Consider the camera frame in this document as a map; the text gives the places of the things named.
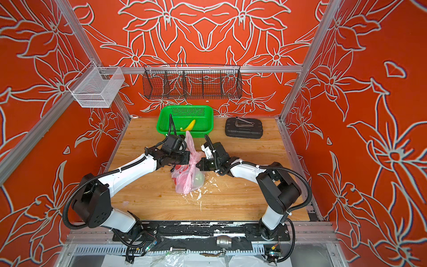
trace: clear plastic bag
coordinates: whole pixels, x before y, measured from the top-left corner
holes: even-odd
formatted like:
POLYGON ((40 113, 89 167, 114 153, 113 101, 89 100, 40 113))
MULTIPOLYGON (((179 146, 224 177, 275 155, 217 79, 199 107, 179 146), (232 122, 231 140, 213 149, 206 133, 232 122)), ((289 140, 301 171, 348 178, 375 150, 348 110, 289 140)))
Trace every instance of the clear plastic bag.
POLYGON ((188 194, 197 190, 205 183, 205 175, 196 167, 196 164, 205 156, 204 152, 198 152, 194 148, 194 141, 189 131, 185 132, 187 150, 190 152, 188 165, 177 165, 172 172, 172 180, 175 182, 175 191, 179 194, 188 194))

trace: banana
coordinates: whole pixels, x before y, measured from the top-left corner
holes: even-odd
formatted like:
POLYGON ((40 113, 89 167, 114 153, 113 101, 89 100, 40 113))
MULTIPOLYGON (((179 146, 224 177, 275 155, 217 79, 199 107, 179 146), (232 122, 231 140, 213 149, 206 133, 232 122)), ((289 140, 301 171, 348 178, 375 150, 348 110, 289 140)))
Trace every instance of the banana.
POLYGON ((181 128, 180 131, 181 132, 186 132, 186 131, 191 131, 194 127, 194 125, 196 124, 196 120, 193 120, 188 126, 187 128, 185 128, 184 130, 181 128))

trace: wooden tabletop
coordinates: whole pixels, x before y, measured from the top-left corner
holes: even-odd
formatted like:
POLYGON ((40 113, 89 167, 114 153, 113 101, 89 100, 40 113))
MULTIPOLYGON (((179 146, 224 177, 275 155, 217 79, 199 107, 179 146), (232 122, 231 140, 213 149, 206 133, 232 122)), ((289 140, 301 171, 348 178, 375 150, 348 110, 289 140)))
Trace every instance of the wooden tabletop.
MULTIPOLYGON (((261 139, 235 138, 225 135, 225 118, 214 118, 209 134, 212 142, 221 142, 230 156, 257 164, 280 162, 290 168, 285 148, 274 118, 261 119, 261 139)), ((164 139, 156 130, 157 118, 132 119, 114 156, 110 170, 116 169, 144 153, 164 139)), ((195 138, 196 150, 205 143, 195 138)), ((182 195, 175 192, 171 167, 149 173, 120 190, 112 199, 113 207, 131 211, 142 220, 259 220, 267 203, 259 186, 242 178, 218 176, 207 172, 205 184, 197 191, 182 195)), ((303 202, 299 197, 296 204, 303 202)), ((310 220, 307 210, 292 212, 292 220, 310 220)))

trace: green basket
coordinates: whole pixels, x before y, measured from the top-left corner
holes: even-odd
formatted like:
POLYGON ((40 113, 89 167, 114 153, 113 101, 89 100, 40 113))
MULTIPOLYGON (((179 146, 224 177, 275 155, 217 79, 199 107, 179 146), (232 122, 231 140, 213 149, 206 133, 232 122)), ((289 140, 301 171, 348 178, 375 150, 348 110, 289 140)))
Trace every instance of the green basket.
POLYGON ((160 111, 157 131, 166 135, 169 130, 169 114, 175 124, 176 134, 185 135, 179 129, 185 129, 193 120, 194 128, 190 131, 193 138, 203 138, 214 129, 214 110, 209 106, 166 106, 160 111))

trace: white wire basket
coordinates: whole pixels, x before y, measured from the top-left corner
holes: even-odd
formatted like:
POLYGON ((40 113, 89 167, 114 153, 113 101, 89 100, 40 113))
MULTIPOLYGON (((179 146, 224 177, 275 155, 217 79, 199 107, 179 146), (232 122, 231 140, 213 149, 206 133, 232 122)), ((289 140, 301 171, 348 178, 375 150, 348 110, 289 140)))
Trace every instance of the white wire basket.
POLYGON ((101 75, 97 67, 90 67, 87 72, 78 86, 69 89, 71 94, 83 108, 110 107, 125 81, 122 70, 118 67, 110 79, 110 75, 101 75))

